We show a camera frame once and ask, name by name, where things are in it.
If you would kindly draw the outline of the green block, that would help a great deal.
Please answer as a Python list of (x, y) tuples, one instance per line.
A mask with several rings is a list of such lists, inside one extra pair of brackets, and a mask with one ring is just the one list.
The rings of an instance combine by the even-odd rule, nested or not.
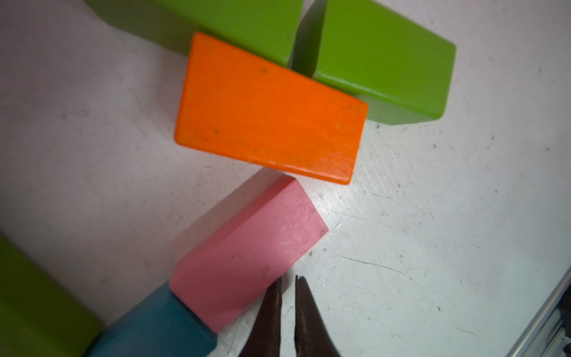
[(87, 5), (108, 24), (187, 55), (196, 32), (286, 66), (302, 1), (97, 0)]
[(457, 47), (375, 1), (314, 1), (301, 20), (291, 67), (368, 105), (387, 125), (444, 114)]
[(1, 355), (83, 356), (103, 323), (1, 238)]

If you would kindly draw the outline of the pink block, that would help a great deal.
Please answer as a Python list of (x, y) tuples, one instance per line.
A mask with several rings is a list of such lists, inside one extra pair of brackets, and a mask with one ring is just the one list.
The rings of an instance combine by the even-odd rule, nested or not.
[(282, 176), (178, 263), (170, 290), (219, 333), (327, 232), (299, 181)]

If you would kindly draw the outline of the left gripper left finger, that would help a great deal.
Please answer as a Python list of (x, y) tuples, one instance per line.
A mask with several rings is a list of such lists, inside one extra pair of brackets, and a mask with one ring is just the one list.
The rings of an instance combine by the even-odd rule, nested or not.
[(266, 290), (250, 336), (239, 357), (278, 357), (281, 342), (282, 278)]

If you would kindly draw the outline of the teal block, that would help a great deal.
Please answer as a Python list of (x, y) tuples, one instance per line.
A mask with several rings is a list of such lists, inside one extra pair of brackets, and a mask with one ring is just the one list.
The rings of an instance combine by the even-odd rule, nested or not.
[(217, 335), (170, 290), (157, 288), (93, 343), (87, 356), (208, 356)]

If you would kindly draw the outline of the orange block right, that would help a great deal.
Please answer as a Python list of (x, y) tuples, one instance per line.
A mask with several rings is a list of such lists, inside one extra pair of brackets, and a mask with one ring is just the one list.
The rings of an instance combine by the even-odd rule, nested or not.
[(174, 138), (184, 147), (349, 184), (367, 110), (363, 101), (198, 33)]

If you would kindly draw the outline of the aluminium front rail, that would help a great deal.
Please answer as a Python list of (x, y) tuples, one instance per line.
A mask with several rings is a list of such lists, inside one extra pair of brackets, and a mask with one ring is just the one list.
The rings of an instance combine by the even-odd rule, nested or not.
[(570, 356), (570, 269), (507, 356)]

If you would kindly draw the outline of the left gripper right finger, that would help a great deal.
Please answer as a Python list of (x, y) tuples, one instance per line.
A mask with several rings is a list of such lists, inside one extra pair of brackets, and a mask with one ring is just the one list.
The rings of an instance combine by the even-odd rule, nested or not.
[(304, 277), (295, 279), (295, 330), (294, 344), (297, 356), (340, 357)]

